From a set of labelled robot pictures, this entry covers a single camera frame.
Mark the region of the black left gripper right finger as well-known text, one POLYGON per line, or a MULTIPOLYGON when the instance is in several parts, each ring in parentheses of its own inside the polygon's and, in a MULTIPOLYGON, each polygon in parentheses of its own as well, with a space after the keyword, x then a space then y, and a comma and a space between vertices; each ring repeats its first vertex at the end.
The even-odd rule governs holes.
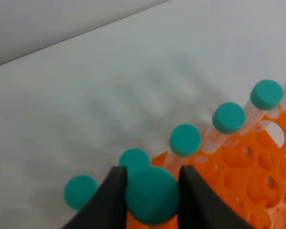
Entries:
POLYGON ((193 166, 182 166, 179 173, 180 204, 177 213, 180 229, 251 229, 209 187, 193 166))

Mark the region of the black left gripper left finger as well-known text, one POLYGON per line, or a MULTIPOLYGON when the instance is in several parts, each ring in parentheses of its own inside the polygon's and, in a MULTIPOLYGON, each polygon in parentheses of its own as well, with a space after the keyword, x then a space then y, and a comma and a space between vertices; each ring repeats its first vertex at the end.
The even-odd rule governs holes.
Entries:
POLYGON ((88 203, 63 229, 125 229, 127 169, 114 166, 88 203))

